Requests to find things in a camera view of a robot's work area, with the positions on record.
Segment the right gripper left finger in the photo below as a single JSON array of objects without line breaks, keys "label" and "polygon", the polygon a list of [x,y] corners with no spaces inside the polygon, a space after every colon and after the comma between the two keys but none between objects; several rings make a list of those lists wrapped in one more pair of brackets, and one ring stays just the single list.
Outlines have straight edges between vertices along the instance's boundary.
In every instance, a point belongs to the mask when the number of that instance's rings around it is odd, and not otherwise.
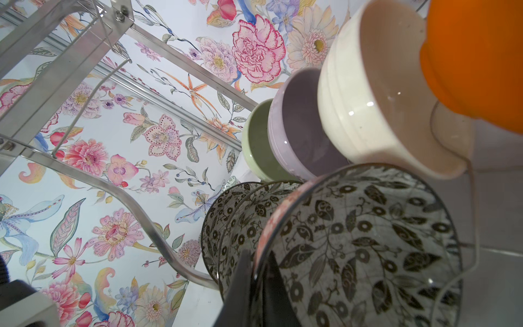
[{"label": "right gripper left finger", "polygon": [[251,283],[251,251],[243,250],[214,327],[249,326]]}]

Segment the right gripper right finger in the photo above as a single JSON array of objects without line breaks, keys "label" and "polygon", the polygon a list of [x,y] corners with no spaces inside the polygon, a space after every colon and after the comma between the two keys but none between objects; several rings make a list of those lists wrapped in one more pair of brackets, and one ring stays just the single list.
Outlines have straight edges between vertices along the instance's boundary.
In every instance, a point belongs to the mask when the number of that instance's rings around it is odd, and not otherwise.
[{"label": "right gripper right finger", "polygon": [[277,264],[268,263],[263,281],[264,326],[295,326],[299,322],[287,296],[283,278]]}]

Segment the dark patterned bowl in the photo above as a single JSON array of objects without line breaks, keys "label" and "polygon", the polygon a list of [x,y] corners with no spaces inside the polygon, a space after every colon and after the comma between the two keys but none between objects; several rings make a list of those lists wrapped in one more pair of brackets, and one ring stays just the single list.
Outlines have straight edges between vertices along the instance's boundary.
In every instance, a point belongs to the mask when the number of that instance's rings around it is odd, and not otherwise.
[{"label": "dark patterned bowl", "polygon": [[223,232],[240,201],[262,186],[260,182],[234,185],[222,192],[208,210],[200,237],[203,263],[212,280],[218,283],[218,257]]},{"label": "dark patterned bowl", "polygon": [[300,181],[277,181],[254,188],[234,207],[227,223],[218,252],[217,275],[221,297],[226,298],[242,251],[249,250],[251,257],[268,220]]},{"label": "dark patterned bowl", "polygon": [[303,326],[456,326],[455,225],[423,179],[391,164],[310,181],[266,225],[255,272],[276,262]]}]

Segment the dark patterned bowl back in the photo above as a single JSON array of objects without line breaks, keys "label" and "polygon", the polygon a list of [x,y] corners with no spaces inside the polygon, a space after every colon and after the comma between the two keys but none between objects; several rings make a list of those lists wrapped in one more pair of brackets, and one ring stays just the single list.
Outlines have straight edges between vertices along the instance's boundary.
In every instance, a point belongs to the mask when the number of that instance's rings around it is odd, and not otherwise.
[{"label": "dark patterned bowl back", "polygon": [[303,326],[456,326],[455,225],[423,179],[391,164],[310,181],[266,225],[255,272],[276,262]]}]

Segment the lilac purple bowl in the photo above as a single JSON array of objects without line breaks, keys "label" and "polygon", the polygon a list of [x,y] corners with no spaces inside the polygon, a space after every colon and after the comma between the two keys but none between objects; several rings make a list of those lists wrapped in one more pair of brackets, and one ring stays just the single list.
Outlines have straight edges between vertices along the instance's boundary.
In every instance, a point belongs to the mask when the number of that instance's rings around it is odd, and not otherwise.
[{"label": "lilac purple bowl", "polygon": [[277,91],[268,115],[268,139],[280,165],[308,181],[350,165],[323,130],[317,104],[321,70],[301,69]]}]

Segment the light green bowl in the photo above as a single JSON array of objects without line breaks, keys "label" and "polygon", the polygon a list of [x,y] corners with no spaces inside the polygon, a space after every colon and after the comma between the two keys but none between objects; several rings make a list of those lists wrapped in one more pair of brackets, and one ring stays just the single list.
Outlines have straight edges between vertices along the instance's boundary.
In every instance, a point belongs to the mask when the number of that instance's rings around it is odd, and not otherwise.
[{"label": "light green bowl", "polygon": [[242,133],[242,152],[250,170],[263,182],[297,181],[276,160],[268,138],[272,99],[259,103],[249,115]]}]

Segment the cream bowl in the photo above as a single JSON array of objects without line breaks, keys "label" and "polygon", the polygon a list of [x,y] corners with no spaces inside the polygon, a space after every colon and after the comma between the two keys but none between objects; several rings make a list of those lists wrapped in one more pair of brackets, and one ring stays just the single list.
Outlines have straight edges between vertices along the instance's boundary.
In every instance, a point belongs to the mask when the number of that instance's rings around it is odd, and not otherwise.
[{"label": "cream bowl", "polygon": [[448,180],[466,170],[475,128],[434,96],[419,52],[424,19],[400,1],[368,1],[336,36],[321,68],[321,124],[354,164],[386,163]]}]

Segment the white bowl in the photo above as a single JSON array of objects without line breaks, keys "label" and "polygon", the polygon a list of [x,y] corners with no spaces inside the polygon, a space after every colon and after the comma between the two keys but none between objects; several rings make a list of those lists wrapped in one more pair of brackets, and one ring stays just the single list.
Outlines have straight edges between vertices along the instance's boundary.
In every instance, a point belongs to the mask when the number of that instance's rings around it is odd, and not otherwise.
[{"label": "white bowl", "polygon": [[451,111],[522,133],[521,1],[431,1],[420,63]]}]

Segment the steel two-tier dish rack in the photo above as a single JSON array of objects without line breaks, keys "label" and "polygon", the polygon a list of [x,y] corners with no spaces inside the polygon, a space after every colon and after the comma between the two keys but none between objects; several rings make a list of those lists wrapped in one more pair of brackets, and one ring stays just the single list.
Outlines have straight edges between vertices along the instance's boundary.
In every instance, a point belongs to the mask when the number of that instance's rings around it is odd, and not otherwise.
[{"label": "steel two-tier dish rack", "polygon": [[[137,26],[261,102],[319,65],[361,1],[133,1]],[[124,35],[31,146],[130,194],[184,263],[204,269],[204,211],[253,180],[240,150],[249,111]],[[173,270],[114,196],[25,158],[1,176],[10,277],[51,298],[62,326],[211,326],[220,295]]]}]

